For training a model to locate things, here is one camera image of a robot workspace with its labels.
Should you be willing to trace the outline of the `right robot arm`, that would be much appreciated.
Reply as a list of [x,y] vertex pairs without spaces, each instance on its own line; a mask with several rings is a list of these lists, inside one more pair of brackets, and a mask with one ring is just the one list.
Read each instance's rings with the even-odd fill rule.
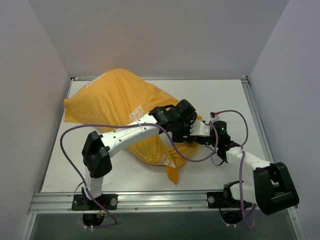
[[252,178],[250,182],[236,180],[226,183],[220,195],[214,196],[209,206],[214,208],[244,208],[256,205],[265,215],[294,207],[300,199],[287,166],[272,163],[241,149],[231,140],[224,121],[213,125],[197,122],[191,131],[199,143],[217,147],[216,154],[223,162],[239,167]]

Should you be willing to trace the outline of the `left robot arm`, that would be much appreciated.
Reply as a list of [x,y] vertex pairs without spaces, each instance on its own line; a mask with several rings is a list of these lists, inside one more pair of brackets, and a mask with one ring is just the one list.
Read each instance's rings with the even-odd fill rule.
[[86,170],[83,204],[90,210],[100,206],[104,176],[112,170],[111,158],[119,151],[164,131],[172,135],[188,135],[196,119],[195,108],[183,99],[169,109],[155,107],[142,118],[124,127],[115,127],[113,131],[103,134],[91,132],[82,149]]

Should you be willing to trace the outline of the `yellow Mickey Mouse pillowcase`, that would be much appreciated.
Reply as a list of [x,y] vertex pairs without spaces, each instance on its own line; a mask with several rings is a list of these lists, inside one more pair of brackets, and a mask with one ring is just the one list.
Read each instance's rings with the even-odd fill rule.
[[[64,120],[77,124],[125,126],[156,107],[177,105],[179,100],[132,72],[117,68],[100,75],[63,102]],[[178,184],[179,169],[192,158],[198,143],[166,146],[159,135],[127,147],[142,163],[165,166],[168,179]]]

